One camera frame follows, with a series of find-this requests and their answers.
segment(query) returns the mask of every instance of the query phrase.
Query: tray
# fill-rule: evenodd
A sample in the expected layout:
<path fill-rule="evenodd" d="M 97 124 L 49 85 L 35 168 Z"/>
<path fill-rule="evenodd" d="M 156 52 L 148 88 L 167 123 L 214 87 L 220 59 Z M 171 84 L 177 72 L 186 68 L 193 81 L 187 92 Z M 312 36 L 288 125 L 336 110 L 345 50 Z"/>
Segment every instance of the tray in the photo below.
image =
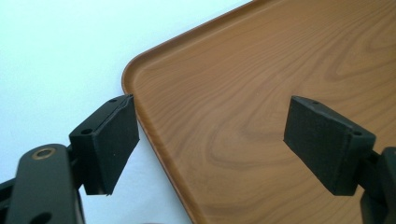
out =
<path fill-rule="evenodd" d="M 361 223 L 283 143 L 290 97 L 396 146 L 396 3 L 256 1 L 134 58 L 122 87 L 195 223 Z"/>

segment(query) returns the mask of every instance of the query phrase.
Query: brown tray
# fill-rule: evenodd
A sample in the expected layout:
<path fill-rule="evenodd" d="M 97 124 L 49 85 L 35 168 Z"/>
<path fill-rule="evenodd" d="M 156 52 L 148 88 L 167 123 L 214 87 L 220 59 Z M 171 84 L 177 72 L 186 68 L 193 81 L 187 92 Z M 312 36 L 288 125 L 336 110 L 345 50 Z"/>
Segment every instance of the brown tray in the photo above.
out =
<path fill-rule="evenodd" d="M 361 223 L 283 143 L 293 94 L 396 146 L 396 2 L 256 1 L 134 58 L 122 77 L 196 223 Z"/>

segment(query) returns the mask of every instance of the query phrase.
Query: white background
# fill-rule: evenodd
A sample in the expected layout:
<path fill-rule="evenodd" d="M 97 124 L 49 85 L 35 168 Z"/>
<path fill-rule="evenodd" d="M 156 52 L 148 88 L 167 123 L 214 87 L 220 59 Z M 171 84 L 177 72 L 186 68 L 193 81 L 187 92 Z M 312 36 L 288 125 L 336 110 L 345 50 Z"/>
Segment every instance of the white background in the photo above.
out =
<path fill-rule="evenodd" d="M 69 133 L 122 95 L 137 54 L 247 0 L 0 1 L 0 183 L 19 158 Z M 112 196 L 85 196 L 87 223 L 189 223 L 140 129 Z"/>

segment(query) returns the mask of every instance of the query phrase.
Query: wood grain surface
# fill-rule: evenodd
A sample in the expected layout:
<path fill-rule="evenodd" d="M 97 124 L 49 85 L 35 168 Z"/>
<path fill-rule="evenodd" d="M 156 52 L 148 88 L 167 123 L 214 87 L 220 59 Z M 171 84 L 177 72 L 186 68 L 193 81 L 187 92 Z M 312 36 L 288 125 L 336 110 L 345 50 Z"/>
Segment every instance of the wood grain surface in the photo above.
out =
<path fill-rule="evenodd" d="M 195 223 L 361 223 L 283 143 L 290 97 L 396 146 L 396 2 L 256 1 L 149 50 L 122 86 Z"/>

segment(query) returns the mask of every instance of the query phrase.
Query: light blue surface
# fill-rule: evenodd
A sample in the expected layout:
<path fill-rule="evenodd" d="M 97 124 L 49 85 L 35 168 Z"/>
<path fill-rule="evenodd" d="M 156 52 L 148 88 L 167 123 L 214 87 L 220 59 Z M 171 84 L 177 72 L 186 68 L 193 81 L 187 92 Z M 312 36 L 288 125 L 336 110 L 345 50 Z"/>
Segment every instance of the light blue surface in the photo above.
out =
<path fill-rule="evenodd" d="M 0 1 L 0 183 L 28 150 L 68 146 L 137 54 L 247 0 Z M 189 223 L 140 130 L 112 196 L 85 196 L 87 223 Z"/>

